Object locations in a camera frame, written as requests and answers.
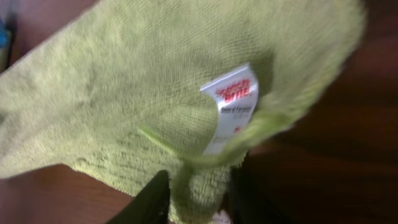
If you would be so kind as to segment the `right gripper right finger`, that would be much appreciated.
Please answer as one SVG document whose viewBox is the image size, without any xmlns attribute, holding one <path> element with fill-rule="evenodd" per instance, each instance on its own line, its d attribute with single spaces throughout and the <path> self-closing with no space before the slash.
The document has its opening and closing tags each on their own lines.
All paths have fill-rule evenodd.
<svg viewBox="0 0 398 224">
<path fill-rule="evenodd" d="M 236 224 L 294 224 L 271 199 L 262 180 L 247 169 L 231 169 L 228 186 L 229 214 Z"/>
</svg>

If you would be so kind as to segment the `green microfiber cloth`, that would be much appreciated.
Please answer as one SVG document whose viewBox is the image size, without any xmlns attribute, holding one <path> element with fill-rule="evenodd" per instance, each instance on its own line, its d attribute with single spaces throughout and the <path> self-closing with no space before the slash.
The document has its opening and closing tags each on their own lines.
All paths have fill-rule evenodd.
<svg viewBox="0 0 398 224">
<path fill-rule="evenodd" d="M 208 223 L 232 167 L 291 128 L 361 38 L 361 1 L 100 1 L 1 75 L 1 177 L 65 164 Z"/>
</svg>

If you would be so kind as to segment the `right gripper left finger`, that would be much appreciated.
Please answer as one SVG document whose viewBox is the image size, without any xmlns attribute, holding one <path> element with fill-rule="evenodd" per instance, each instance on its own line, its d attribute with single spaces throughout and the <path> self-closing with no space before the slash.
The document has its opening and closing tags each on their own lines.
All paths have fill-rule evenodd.
<svg viewBox="0 0 398 224">
<path fill-rule="evenodd" d="M 169 173 L 160 170 L 134 199 L 106 224 L 168 224 Z"/>
</svg>

